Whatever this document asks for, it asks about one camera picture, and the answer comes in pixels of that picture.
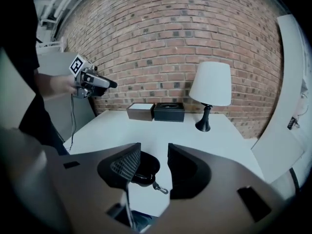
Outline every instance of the box lid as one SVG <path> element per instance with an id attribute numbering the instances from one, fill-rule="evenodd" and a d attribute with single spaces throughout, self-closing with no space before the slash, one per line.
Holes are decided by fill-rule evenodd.
<path id="1" fill-rule="evenodd" d="M 180 102 L 172 102 L 172 103 L 157 103 L 154 111 L 179 111 L 184 112 L 183 103 Z"/>

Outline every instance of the white lampshade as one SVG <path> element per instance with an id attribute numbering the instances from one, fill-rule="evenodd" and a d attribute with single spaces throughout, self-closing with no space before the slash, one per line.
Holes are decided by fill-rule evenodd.
<path id="1" fill-rule="evenodd" d="M 202 62 L 192 84 L 190 97 L 212 106 L 228 106 L 231 104 L 231 96 L 230 66 L 221 62 Z"/>

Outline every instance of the person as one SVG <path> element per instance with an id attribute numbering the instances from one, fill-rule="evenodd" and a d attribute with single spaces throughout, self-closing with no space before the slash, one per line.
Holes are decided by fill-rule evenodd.
<path id="1" fill-rule="evenodd" d="M 19 129 L 35 137 L 42 145 L 54 147 L 59 155 L 67 155 L 68 152 L 44 108 L 43 98 L 75 93 L 74 76 L 53 77 L 38 73 L 39 62 L 36 53 L 38 18 L 34 1 L 15 1 L 18 3 L 1 4 L 3 18 L 6 18 L 6 22 L 1 26 L 1 44 L 18 73 L 36 93 Z"/>

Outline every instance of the brick wall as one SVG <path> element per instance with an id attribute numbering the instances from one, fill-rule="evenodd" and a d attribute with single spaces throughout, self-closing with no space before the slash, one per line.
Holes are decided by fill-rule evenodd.
<path id="1" fill-rule="evenodd" d="M 281 12 L 269 0 L 84 0 L 59 36 L 118 83 L 96 109 L 125 109 L 132 102 L 189 98 L 197 66 L 231 66 L 232 104 L 214 107 L 245 138 L 257 137 L 273 113 L 281 85 Z"/>

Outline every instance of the black box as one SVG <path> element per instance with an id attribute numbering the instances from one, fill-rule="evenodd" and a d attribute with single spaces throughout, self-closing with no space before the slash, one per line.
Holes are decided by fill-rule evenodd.
<path id="1" fill-rule="evenodd" d="M 154 119 L 157 121 L 184 121 L 183 103 L 157 103 L 154 108 Z"/>

